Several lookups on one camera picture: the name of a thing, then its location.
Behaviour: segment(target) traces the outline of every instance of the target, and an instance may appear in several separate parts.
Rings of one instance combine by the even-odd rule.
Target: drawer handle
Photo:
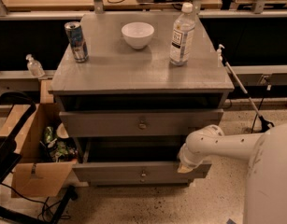
[[[146,128],[147,128],[147,125],[146,125],[145,121],[144,121],[144,120],[141,120],[141,121],[139,122],[139,129],[140,129],[140,130],[145,130]]]
[[[143,170],[142,173],[141,173],[141,177],[146,177],[147,174],[145,173],[145,171]]]

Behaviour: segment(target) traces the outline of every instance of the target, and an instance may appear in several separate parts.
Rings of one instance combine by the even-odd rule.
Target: cabinet top
[[[66,94],[224,92],[234,86],[218,61],[208,34],[196,17],[189,62],[177,67],[169,62],[173,22],[179,12],[106,12],[86,14],[81,27],[89,58],[76,63],[70,46],[53,77],[50,92]],[[155,33],[141,50],[130,48],[122,27],[144,21]]]

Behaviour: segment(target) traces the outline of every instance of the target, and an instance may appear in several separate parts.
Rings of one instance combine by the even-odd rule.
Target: drawer
[[[92,137],[83,162],[177,161],[186,136]]]
[[[219,124],[222,109],[161,112],[61,112],[71,137],[187,135]]]
[[[204,161],[187,174],[177,173],[178,161],[88,162],[75,164],[73,170],[81,182],[91,185],[190,184],[205,178],[210,161]]]
[[[161,91],[159,93],[109,93],[61,95],[57,103],[63,110],[74,111],[109,111],[109,110],[168,110],[168,109],[215,109],[220,108],[225,95],[194,91]]]

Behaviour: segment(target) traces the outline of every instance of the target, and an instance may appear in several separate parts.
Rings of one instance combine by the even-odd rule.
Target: hand sanitizer bottle
[[[35,60],[31,54],[28,54],[25,59],[29,61],[27,66],[33,77],[42,77],[45,75],[41,63]]]
[[[177,66],[188,62],[195,27],[193,4],[184,3],[182,14],[175,20],[170,48],[170,61]]]

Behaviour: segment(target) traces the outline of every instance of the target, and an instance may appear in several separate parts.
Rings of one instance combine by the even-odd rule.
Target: gray cabinet
[[[178,12],[106,12],[81,20],[89,59],[75,63],[70,47],[50,93],[79,150],[74,171],[93,185],[189,184],[205,177],[210,162],[189,174],[177,172],[186,136],[219,124],[233,84],[198,18],[187,65],[169,63]],[[155,28],[142,50],[128,47],[121,28],[144,21]]]

